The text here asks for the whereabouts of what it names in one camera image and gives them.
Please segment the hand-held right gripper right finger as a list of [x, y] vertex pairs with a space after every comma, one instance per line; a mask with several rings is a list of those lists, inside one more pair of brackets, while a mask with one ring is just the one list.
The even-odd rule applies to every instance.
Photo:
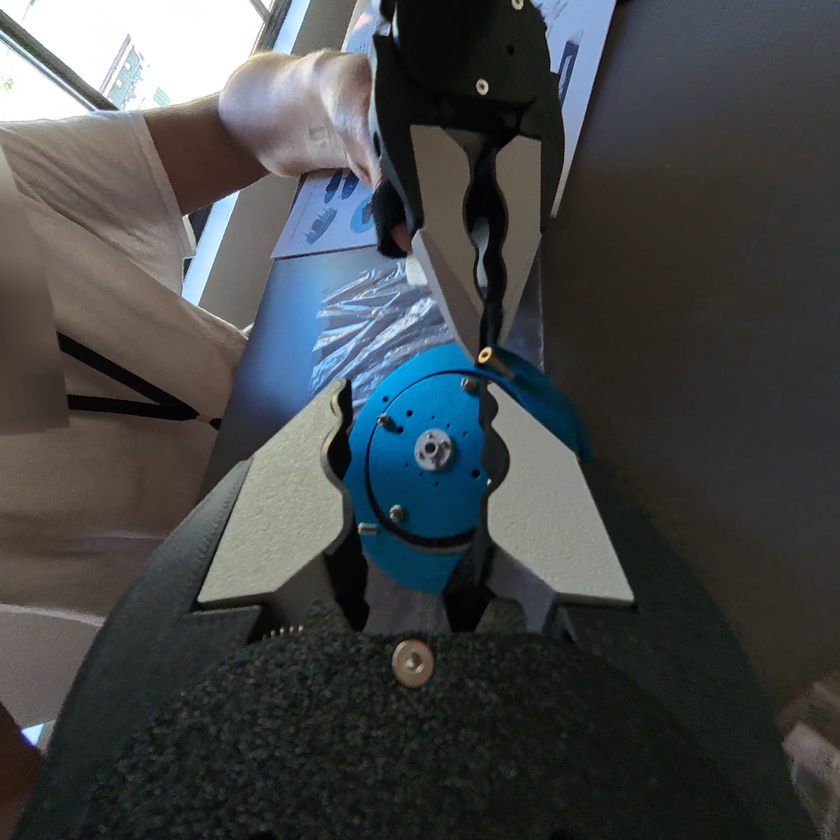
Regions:
[[635, 595], [576, 453], [495, 382], [479, 424], [487, 480], [475, 537], [444, 588], [452, 631], [510, 603], [516, 633], [549, 634], [559, 608], [632, 609]]

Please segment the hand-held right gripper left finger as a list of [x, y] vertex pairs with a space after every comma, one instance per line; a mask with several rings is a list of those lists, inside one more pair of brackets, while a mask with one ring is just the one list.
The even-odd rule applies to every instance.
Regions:
[[364, 629], [368, 565], [350, 491], [351, 383], [326, 386], [248, 464], [196, 602], [260, 606], [281, 626], [303, 625], [314, 601], [335, 601]]

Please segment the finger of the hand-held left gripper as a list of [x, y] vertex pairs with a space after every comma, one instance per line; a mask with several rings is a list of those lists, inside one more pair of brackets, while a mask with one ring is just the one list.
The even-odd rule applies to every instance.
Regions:
[[488, 170], [488, 233], [481, 344], [501, 345], [511, 330], [541, 240], [541, 143], [516, 136]]
[[471, 187], [467, 152], [444, 129], [411, 127], [423, 222], [413, 236], [413, 254], [449, 331], [470, 362], [482, 350], [484, 301], [476, 282], [478, 249], [466, 223]]

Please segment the teal metal ring plate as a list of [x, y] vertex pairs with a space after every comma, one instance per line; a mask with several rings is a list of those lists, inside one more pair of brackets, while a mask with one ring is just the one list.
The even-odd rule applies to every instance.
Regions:
[[590, 440], [571, 401], [529, 361], [508, 350], [494, 348], [499, 349], [501, 357], [515, 374], [512, 381], [470, 364], [457, 344], [439, 346], [420, 353], [390, 373], [362, 406], [353, 423], [350, 432], [351, 462], [343, 483], [350, 491], [357, 523], [372, 522], [379, 526], [378, 533], [360, 537], [362, 550], [380, 570], [411, 589], [440, 594], [456, 565], [466, 555], [475, 533], [467, 544], [455, 549], [443, 552], [418, 549], [390, 533], [373, 512], [365, 489], [364, 454], [373, 429], [374, 415], [389, 395], [397, 394], [410, 384], [436, 373], [464, 373], [465, 390], [472, 392], [478, 386], [479, 399], [480, 386], [484, 382], [495, 382], [583, 461], [593, 459]]

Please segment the blue turntable bearing assembly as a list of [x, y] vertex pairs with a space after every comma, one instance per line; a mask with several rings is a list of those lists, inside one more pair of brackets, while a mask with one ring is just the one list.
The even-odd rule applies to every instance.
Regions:
[[414, 548], [443, 552], [474, 535], [488, 477], [479, 387], [466, 374], [436, 373], [388, 395], [374, 415], [364, 454], [373, 512]]

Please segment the person's left forearm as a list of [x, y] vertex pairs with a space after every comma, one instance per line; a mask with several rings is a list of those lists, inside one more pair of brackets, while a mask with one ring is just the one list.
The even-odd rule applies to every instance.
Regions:
[[228, 131], [220, 93], [143, 112], [181, 215], [187, 216], [268, 174]]

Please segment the grey desk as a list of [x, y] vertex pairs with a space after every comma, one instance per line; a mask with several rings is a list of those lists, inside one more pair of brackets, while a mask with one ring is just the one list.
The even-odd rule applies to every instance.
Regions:
[[838, 671], [838, 2], [623, 2], [544, 359], [773, 705]]

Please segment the person's left hand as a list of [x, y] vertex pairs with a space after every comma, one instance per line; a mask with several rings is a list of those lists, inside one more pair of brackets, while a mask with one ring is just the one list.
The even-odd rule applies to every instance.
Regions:
[[372, 91], [365, 56], [270, 51], [236, 70], [217, 109], [226, 131], [268, 172], [349, 169], [380, 191], [385, 174], [371, 138]]

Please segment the clear plastic bag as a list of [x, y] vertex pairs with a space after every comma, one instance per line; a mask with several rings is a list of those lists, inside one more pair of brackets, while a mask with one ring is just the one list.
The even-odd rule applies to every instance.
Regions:
[[[335, 379], [348, 379], [357, 415], [400, 364], [452, 342], [428, 288], [408, 282], [403, 259], [388, 260], [321, 294], [308, 396], [316, 396]], [[371, 608], [368, 633], [449, 630], [442, 596], [411, 590], [373, 563], [364, 597]]]

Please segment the assembly guide sheet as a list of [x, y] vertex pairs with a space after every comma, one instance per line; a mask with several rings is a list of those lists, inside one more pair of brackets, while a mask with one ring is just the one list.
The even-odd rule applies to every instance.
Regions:
[[[552, 216], [569, 178], [616, 1], [538, 1], [547, 26], [552, 71], [559, 77], [565, 153]], [[349, 170], [332, 168], [301, 180], [274, 259], [332, 253], [375, 244], [372, 189]]]

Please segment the pile of small hardware bags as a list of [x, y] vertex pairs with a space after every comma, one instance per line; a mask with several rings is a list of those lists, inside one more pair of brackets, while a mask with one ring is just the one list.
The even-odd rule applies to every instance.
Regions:
[[826, 838], [839, 837], [839, 672], [819, 678], [778, 715], [791, 780]]

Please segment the large glass window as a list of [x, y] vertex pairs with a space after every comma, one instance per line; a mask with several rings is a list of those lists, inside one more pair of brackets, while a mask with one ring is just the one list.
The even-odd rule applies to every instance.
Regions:
[[219, 91], [273, 40], [278, 2], [2, 2], [2, 12], [119, 110]]

